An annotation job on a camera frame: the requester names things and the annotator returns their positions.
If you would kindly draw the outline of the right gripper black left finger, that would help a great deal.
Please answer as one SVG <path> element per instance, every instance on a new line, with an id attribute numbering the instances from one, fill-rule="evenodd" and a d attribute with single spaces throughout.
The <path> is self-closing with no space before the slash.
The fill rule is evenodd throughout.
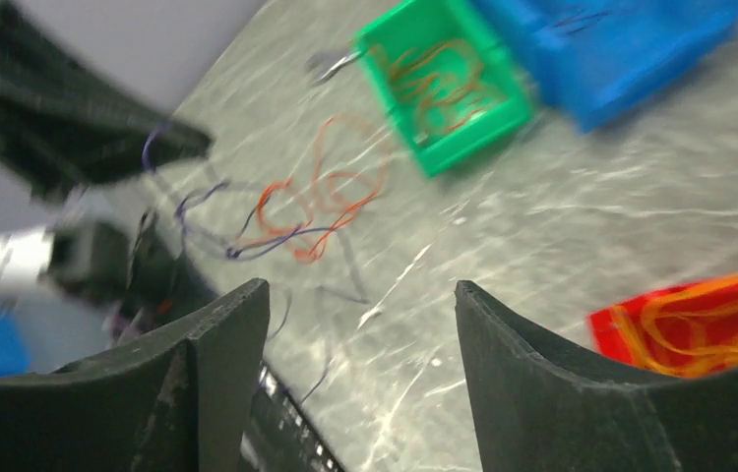
<path id="1" fill-rule="evenodd" d="M 255 278 L 57 372 L 0 378 L 0 471 L 236 471 L 270 320 Z"/>

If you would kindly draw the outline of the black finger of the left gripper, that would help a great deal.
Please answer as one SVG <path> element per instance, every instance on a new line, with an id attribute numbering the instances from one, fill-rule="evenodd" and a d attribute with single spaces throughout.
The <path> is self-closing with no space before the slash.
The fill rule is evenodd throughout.
<path id="1" fill-rule="evenodd" d="M 138 101 L 63 48 L 13 1 L 0 1 L 0 162 L 34 198 L 204 156 L 209 133 Z"/>

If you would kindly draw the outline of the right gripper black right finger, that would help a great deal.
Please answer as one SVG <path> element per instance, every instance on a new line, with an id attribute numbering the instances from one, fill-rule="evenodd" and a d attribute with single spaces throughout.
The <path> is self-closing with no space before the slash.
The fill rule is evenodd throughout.
<path id="1" fill-rule="evenodd" d="M 456 286 L 486 471 L 738 471 L 738 367 L 667 377 L 586 349 Z"/>

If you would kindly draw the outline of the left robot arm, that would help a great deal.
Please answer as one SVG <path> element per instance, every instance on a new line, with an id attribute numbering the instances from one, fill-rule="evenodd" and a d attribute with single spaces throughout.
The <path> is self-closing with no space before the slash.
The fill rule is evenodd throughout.
<path id="1" fill-rule="evenodd" d="M 202 129 L 116 88 L 0 1 L 0 164 L 47 205 L 146 170 L 202 157 Z M 105 221 L 0 235 L 0 297 L 38 291 L 105 305 L 128 296 L 133 244 Z"/>

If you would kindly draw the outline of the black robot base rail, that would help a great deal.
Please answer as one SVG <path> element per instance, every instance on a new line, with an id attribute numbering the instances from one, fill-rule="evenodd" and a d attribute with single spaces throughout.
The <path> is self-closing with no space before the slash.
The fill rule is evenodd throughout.
<path id="1" fill-rule="evenodd" d="M 261 365 L 241 453 L 241 471 L 345 471 L 288 387 L 267 364 Z"/>

